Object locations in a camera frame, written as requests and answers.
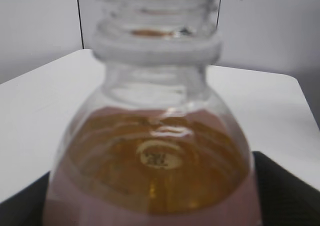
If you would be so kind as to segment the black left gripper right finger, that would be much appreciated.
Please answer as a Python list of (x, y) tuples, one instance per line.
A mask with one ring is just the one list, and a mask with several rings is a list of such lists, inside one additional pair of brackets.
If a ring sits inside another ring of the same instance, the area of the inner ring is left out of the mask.
[(318, 226), (320, 192), (278, 165), (253, 152), (264, 226)]

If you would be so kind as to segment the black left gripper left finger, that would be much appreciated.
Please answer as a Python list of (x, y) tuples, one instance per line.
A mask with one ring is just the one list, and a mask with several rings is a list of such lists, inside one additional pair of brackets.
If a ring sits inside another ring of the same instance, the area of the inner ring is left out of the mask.
[(1, 226), (41, 226), (49, 175), (0, 203)]

